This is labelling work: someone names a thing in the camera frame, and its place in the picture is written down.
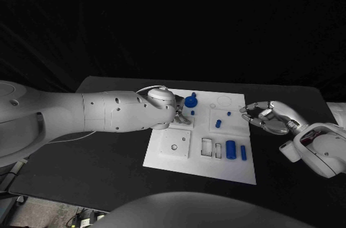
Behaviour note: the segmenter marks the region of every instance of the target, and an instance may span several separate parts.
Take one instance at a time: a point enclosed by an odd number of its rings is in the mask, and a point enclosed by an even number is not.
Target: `black table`
[[[246,104],[278,100],[308,122],[335,122],[311,87],[90,76],[76,92],[136,91],[151,85],[240,93]],[[102,211],[151,194],[203,192],[246,201],[317,227],[344,226],[346,175],[327,179],[301,160],[288,161],[278,147],[289,135],[272,135],[253,126],[249,131],[256,185],[142,167],[151,135],[146,129],[96,132],[80,140],[44,145],[30,156],[8,191]]]

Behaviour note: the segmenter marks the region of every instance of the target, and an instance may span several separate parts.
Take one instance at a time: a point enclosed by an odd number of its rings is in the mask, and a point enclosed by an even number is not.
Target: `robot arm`
[[[0,81],[0,166],[27,157],[54,138],[77,132],[165,129],[182,118],[184,98],[165,87],[132,91],[50,93]]]
[[[302,159],[322,177],[346,171],[346,130],[331,123],[308,124],[299,114],[279,101],[255,102],[239,109],[240,113],[263,109],[257,118],[242,114],[242,118],[275,135],[289,131],[293,139],[279,146],[291,162]]]

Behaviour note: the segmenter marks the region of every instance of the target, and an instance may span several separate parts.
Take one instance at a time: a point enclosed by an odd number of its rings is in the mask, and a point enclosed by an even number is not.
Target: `gray surface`
[[[8,225],[30,228],[63,228],[67,220],[76,213],[77,207],[48,200],[27,198],[25,203],[17,207]],[[89,218],[89,210],[82,217]]]

